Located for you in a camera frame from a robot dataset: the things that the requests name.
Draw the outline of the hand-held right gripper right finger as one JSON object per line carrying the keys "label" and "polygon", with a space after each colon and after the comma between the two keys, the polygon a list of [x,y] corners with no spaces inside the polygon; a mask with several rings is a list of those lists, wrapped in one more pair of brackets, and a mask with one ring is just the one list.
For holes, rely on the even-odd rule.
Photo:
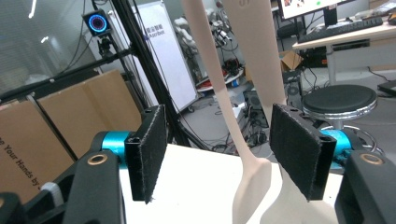
{"label": "hand-held right gripper right finger", "polygon": [[308,201],[323,198],[337,140],[314,128],[302,112],[274,104],[270,147],[276,160]]}

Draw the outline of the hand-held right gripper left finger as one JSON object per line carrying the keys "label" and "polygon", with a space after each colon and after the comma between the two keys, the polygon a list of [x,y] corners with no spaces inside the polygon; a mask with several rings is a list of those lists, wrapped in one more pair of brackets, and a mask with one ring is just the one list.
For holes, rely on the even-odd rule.
{"label": "hand-held right gripper left finger", "polygon": [[165,106],[155,105],[141,113],[137,131],[103,131],[92,139],[93,150],[109,150],[128,170],[134,201],[149,203],[167,148]]}

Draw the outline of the beige slotted spatula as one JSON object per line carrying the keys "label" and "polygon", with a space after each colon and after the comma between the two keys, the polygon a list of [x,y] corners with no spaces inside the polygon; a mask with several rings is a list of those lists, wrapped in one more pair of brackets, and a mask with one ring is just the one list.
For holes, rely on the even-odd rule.
{"label": "beige slotted spatula", "polygon": [[[285,104],[280,59],[270,0],[224,0],[224,6],[245,58],[265,117],[272,117],[274,103]],[[258,158],[248,147],[238,149],[243,174],[233,199],[233,222],[248,222],[254,215],[260,224],[336,224],[333,208],[323,202],[308,202],[285,170],[281,170],[281,190],[266,210],[272,180],[271,162]]]}

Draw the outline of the wooden slotted spatula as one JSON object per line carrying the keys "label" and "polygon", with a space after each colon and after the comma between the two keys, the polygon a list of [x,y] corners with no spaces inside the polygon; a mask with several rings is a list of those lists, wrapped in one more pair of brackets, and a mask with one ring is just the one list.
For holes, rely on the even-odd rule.
{"label": "wooden slotted spatula", "polygon": [[202,0],[180,0],[193,40],[219,102],[220,110],[242,162],[242,177],[233,198],[233,224],[248,224],[271,186],[272,163],[248,147],[233,113],[214,39]]}

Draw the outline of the white foam mat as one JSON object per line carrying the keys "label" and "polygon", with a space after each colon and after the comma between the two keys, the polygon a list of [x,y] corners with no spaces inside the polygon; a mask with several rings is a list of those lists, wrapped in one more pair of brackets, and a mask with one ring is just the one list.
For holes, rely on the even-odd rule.
{"label": "white foam mat", "polygon": [[307,202],[276,163],[264,162],[266,194],[252,189],[234,204],[242,162],[236,156],[169,145],[150,203],[135,202],[120,178],[127,224],[338,224],[333,200]]}

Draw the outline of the black round stool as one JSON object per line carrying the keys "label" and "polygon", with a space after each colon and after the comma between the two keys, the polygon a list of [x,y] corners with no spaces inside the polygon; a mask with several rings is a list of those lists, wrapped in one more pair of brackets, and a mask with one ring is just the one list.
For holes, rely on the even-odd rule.
{"label": "black round stool", "polygon": [[375,138],[361,128],[345,125],[361,118],[377,106],[376,92],[360,85],[334,85],[307,94],[302,100],[303,111],[313,119],[330,122],[323,133],[341,137],[348,149],[377,151]]}

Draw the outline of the cardboard boxes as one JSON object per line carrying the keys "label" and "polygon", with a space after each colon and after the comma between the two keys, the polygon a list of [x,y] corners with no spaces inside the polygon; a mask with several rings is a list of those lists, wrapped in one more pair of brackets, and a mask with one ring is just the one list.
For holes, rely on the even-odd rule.
{"label": "cardboard boxes", "polygon": [[38,100],[73,152],[81,157],[103,131],[135,131],[140,111],[122,78],[112,70]]}

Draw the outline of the round white table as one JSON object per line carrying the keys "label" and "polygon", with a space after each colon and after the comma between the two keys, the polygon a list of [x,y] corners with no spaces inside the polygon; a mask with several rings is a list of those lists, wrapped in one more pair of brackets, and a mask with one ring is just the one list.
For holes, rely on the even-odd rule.
{"label": "round white table", "polygon": [[[240,84],[239,79],[245,74],[244,69],[239,69],[238,74],[235,76],[227,75],[225,77],[225,85],[231,85],[232,87],[237,87]],[[197,87],[198,92],[212,91],[213,86],[210,84],[210,80],[205,81]]]}

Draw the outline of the white banner board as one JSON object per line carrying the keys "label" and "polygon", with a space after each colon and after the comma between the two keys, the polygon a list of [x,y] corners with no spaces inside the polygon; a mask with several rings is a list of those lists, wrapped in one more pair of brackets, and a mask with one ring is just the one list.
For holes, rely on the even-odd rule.
{"label": "white banner board", "polygon": [[198,94],[165,4],[156,1],[138,5],[137,9],[133,8],[133,12],[163,83],[179,113],[188,108],[198,98]]}

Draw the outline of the brown cardboard sheet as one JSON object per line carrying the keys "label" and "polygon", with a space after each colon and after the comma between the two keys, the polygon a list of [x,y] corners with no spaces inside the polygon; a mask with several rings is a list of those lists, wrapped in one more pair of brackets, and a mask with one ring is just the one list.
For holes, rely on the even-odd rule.
{"label": "brown cardboard sheet", "polygon": [[13,192],[26,203],[72,163],[32,103],[0,110],[0,192]]}

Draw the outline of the black keyboard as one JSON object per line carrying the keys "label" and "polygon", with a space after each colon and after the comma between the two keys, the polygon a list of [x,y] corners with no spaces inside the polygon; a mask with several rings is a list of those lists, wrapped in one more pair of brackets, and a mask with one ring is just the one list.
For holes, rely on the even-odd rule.
{"label": "black keyboard", "polygon": [[319,40],[322,38],[327,38],[335,35],[342,35],[351,32],[356,32],[376,26],[381,26],[383,24],[381,17],[374,17],[362,21],[354,21],[345,25],[336,26],[333,28],[325,28],[318,31],[312,31],[307,35],[303,35],[298,40],[299,43],[310,42],[314,40]]}

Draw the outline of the wooden desk with metal legs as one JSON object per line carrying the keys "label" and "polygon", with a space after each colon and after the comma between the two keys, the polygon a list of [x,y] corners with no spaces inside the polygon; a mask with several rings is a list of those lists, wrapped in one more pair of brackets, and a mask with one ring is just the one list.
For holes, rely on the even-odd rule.
{"label": "wooden desk with metal legs", "polygon": [[[335,51],[333,49],[334,45],[364,39],[370,40],[371,45],[369,47],[342,51]],[[338,68],[396,64],[396,42],[387,42],[387,39],[396,39],[396,26],[389,25],[385,21],[381,26],[356,32],[335,35],[305,43],[296,42],[292,48],[294,50],[300,50],[325,47],[329,83],[330,85],[335,85],[337,83],[336,71]]]}

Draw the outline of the computer monitor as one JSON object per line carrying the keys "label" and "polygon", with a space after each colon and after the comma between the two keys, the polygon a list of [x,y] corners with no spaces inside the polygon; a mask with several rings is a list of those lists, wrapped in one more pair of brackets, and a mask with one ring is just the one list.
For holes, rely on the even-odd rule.
{"label": "computer monitor", "polygon": [[353,0],[277,0],[277,4],[281,18],[288,20],[351,1]]}

